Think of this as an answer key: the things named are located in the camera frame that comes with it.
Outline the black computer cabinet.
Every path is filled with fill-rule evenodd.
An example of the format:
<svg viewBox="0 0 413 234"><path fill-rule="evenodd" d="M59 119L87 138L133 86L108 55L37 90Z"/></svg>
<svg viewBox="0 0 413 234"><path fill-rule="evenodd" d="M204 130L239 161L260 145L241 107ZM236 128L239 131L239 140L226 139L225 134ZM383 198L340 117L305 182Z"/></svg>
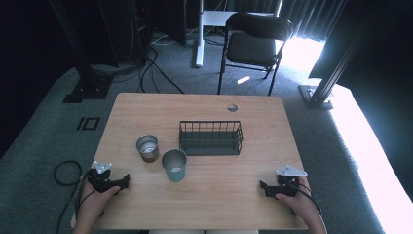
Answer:
<svg viewBox="0 0 413 234"><path fill-rule="evenodd" d="M117 63L145 60L152 35L160 31L187 45L187 0L97 0Z"/></svg>

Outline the black folding chair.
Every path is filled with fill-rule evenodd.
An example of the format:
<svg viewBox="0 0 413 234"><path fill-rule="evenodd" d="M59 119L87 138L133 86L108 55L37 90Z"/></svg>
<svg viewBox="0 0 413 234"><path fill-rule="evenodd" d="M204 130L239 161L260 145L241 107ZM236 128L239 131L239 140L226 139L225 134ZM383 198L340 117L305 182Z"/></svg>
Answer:
<svg viewBox="0 0 413 234"><path fill-rule="evenodd" d="M250 13L234 13L225 22L217 93L221 93L227 66L273 72L268 95L274 88L283 48L291 38L293 25L288 19Z"/></svg>

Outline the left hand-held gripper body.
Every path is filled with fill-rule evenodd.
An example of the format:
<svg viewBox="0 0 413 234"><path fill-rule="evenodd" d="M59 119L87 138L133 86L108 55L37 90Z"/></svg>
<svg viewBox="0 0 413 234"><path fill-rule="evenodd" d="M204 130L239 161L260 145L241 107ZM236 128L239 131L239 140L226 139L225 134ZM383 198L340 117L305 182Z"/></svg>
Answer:
<svg viewBox="0 0 413 234"><path fill-rule="evenodd" d="M112 164L94 161L94 166L88 171L87 179L94 190L103 193L114 186L120 187L119 180L110 180Z"/></svg>

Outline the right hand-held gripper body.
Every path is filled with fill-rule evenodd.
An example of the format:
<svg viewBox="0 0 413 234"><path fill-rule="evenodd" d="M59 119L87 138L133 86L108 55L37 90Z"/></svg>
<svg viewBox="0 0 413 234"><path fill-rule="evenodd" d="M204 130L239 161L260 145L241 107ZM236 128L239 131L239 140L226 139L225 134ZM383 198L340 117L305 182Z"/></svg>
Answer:
<svg viewBox="0 0 413 234"><path fill-rule="evenodd" d="M283 168L276 170L277 182L281 188L282 194L290 197L294 197L299 190L299 178L307 175L307 172L290 165L286 165Z"/></svg>

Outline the teal steel cup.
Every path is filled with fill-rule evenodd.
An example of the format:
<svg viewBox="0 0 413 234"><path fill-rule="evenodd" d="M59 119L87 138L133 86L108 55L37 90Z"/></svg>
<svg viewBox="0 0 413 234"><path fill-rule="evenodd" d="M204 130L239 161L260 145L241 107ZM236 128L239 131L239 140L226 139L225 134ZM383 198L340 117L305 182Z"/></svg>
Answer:
<svg viewBox="0 0 413 234"><path fill-rule="evenodd" d="M180 149L168 150L162 158L162 166L169 180L179 182L185 177L187 155Z"/></svg>

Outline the person's left hand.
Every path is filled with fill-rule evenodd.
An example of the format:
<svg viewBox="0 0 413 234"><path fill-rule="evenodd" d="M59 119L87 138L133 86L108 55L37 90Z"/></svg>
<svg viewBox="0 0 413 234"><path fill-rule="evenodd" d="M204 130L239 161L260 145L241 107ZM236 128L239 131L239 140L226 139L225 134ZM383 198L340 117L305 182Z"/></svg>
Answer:
<svg viewBox="0 0 413 234"><path fill-rule="evenodd" d="M80 207L77 214L78 223L94 224L103 213L106 204L120 191L119 186L114 186L100 193L86 180L82 189Z"/></svg>

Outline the person's right hand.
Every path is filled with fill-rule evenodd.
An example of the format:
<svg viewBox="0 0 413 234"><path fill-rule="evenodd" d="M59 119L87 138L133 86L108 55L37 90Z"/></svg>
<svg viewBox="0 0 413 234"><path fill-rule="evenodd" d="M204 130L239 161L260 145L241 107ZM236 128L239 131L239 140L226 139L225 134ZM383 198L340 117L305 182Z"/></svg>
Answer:
<svg viewBox="0 0 413 234"><path fill-rule="evenodd" d="M320 215L314 203L301 192L294 197L278 193L276 198L290 206L304 222L306 217Z"/></svg>

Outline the brown steel cup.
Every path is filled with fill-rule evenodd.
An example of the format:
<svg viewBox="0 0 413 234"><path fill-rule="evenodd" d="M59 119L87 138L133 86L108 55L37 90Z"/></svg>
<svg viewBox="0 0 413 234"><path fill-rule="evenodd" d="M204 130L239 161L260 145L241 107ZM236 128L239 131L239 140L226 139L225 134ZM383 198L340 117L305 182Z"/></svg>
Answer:
<svg viewBox="0 0 413 234"><path fill-rule="evenodd" d="M155 136L141 136L136 142L136 150L146 163L153 163L159 158L158 140Z"/></svg>

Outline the black metal stand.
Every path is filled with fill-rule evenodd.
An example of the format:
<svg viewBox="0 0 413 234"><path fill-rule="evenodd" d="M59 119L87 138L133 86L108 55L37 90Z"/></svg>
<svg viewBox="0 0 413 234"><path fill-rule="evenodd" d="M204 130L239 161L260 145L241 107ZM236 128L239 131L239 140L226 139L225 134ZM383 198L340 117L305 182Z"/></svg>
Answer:
<svg viewBox="0 0 413 234"><path fill-rule="evenodd" d="M328 100L332 89L356 54L379 2L380 0L346 0L310 74L311 78L320 78L319 83L299 86L309 109L333 108Z"/></svg>
<svg viewBox="0 0 413 234"><path fill-rule="evenodd" d="M63 102L81 103L84 99L106 99L113 78L98 75L90 66L61 0L46 0L46 5L54 18L56 34L79 74L78 82Z"/></svg>

